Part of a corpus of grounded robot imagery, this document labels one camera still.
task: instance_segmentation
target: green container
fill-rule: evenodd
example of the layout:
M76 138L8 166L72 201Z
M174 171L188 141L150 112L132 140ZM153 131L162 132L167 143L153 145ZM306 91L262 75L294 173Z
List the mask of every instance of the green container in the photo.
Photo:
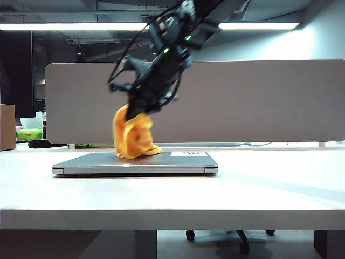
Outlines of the green container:
M17 140L35 140L42 139L42 129L19 129L17 130Z

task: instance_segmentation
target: silver laptop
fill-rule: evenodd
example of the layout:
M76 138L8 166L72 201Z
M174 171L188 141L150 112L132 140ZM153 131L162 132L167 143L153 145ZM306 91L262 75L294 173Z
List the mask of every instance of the silver laptop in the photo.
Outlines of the silver laptop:
M207 152L162 152L136 159L95 152L52 166L53 174L215 174L218 165Z

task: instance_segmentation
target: desk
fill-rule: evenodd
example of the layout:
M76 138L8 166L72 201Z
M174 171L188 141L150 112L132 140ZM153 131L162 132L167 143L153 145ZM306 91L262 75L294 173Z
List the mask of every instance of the desk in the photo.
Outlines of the desk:
M0 229L345 230L344 149L212 149L219 164L212 177L51 173L55 163L104 151L1 152Z

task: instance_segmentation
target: ceiling light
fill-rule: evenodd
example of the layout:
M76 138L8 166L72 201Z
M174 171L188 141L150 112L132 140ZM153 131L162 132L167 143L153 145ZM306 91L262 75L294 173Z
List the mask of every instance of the ceiling light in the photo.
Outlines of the ceiling light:
M222 30L292 30L298 23L221 23Z
M140 31L146 23L0 23L0 30L122 30Z
M298 23L221 23L223 30L292 30ZM146 23L0 23L0 30L127 30L148 29Z

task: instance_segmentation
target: orange towel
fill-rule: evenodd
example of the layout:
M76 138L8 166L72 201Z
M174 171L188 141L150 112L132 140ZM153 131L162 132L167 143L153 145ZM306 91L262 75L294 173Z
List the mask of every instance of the orange towel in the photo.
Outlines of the orange towel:
M113 120L116 153L121 158L133 159L141 155L155 155L162 149L153 144L150 128L153 123L146 113L126 121L128 104L120 108Z

